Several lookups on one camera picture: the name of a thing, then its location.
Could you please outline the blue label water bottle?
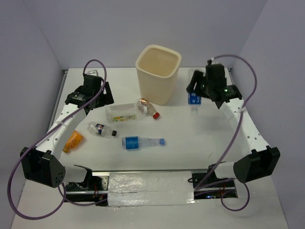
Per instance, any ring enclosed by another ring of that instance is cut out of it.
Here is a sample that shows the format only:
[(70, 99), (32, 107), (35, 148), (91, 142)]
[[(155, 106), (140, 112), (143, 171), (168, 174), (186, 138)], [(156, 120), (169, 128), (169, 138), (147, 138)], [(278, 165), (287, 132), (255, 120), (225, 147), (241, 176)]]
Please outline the blue label water bottle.
[[(190, 84), (192, 81), (192, 77), (194, 72), (197, 69), (191, 68), (188, 70), (188, 83)], [(191, 113), (193, 115), (198, 114), (198, 108), (202, 104), (202, 98), (200, 96), (197, 96), (195, 93), (188, 93), (188, 105), (191, 108)]]

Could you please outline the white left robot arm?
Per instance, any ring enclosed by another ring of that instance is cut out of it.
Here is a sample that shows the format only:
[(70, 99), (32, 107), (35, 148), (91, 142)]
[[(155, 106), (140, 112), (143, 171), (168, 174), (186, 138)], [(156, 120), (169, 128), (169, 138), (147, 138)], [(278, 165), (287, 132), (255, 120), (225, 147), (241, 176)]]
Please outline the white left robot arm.
[(76, 183), (82, 190), (93, 186), (91, 169), (60, 163), (67, 141), (88, 113), (114, 102), (108, 82), (96, 75), (84, 74), (83, 78), (83, 85), (68, 94), (59, 117), (52, 125), (54, 132), (32, 149), (25, 147), (21, 151), (22, 169), (27, 180), (52, 188), (69, 182)]

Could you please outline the orange juice bottle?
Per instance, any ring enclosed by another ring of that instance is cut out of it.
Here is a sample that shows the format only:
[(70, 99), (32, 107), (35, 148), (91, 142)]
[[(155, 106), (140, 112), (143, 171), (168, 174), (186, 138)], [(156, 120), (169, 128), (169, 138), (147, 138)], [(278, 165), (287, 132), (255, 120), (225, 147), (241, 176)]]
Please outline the orange juice bottle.
[(66, 142), (63, 152), (69, 153), (72, 149), (75, 149), (81, 141), (84, 139), (84, 136), (78, 131), (74, 130), (69, 140)]

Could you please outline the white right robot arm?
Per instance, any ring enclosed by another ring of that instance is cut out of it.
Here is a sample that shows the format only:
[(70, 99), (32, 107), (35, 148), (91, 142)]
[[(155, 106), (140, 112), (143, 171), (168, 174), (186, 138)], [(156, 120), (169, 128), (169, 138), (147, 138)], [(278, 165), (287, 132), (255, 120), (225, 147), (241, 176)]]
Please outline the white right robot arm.
[[(247, 99), (243, 99), (235, 85), (228, 85), (224, 66), (221, 64), (207, 65), (204, 71), (194, 70), (189, 75), (189, 103), (206, 98), (216, 104), (229, 124), (235, 130), (232, 140), (220, 159), (208, 168), (207, 174), (194, 187), (199, 190), (210, 184), (219, 186), (224, 179), (236, 179), (247, 183), (272, 175), (280, 157), (277, 147), (270, 147), (259, 133), (246, 110)], [(225, 162), (229, 149), (237, 141), (243, 157), (236, 162)]]

